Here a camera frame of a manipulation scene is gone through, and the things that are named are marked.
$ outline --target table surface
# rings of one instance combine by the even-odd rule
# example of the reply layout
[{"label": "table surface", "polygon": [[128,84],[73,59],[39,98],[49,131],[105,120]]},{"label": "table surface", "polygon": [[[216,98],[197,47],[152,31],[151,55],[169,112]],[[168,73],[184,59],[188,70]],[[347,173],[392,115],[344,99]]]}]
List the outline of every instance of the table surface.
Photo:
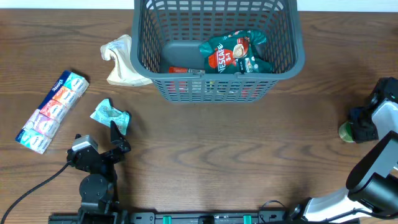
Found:
[{"label": "table surface", "polygon": [[[121,204],[165,211],[293,206],[345,185],[375,145],[344,143],[338,126],[381,77],[398,77],[398,14],[301,12],[307,61],[252,104],[173,105],[153,85],[109,85],[100,47],[129,34],[133,11],[0,11],[0,214],[66,159],[76,133],[110,149],[109,128],[90,118],[111,98],[132,114],[132,152],[116,166]],[[62,71],[90,78],[44,155],[14,142]],[[46,223],[76,212],[87,173],[68,168],[25,198],[6,223]],[[372,218],[364,223],[381,222]]]}]

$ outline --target plastic basket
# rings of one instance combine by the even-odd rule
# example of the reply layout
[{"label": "plastic basket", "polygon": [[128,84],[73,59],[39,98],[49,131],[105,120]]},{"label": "plastic basket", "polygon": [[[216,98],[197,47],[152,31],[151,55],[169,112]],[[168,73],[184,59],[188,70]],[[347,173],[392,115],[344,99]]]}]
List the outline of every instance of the plastic basket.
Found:
[{"label": "plastic basket", "polygon": [[[243,29],[267,34],[260,51],[272,73],[168,73],[170,66],[204,68],[198,46]],[[131,63],[173,102],[253,102],[279,80],[294,77],[305,61],[296,0],[135,0]]]}]

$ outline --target green nescafe bag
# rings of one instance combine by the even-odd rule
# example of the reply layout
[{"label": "green nescafe bag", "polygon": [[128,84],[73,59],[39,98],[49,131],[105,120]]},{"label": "green nescafe bag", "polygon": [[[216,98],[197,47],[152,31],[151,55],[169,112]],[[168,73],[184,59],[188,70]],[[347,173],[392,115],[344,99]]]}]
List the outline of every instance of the green nescafe bag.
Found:
[{"label": "green nescafe bag", "polygon": [[206,73],[271,73],[272,65],[261,60],[255,48],[266,41],[265,34],[258,30],[239,30],[212,37],[199,46]]}]

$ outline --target green clip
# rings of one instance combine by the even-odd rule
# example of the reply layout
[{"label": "green clip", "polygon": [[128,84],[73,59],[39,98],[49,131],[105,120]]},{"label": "green clip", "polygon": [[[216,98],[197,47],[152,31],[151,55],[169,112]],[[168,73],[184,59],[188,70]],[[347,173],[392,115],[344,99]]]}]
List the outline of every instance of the green clip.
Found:
[{"label": "green clip", "polygon": [[243,224],[251,224],[251,215],[243,216]]},{"label": "green clip", "polygon": [[172,224],[172,217],[163,217],[163,224]]}]

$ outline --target white wall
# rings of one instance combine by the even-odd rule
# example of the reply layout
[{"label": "white wall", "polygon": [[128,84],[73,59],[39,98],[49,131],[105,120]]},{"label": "white wall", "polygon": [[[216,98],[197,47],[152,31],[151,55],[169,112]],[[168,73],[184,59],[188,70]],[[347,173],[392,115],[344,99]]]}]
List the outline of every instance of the white wall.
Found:
[{"label": "white wall", "polygon": [[[398,0],[297,0],[300,11],[398,12]],[[134,9],[134,0],[0,0],[0,8]]]}]

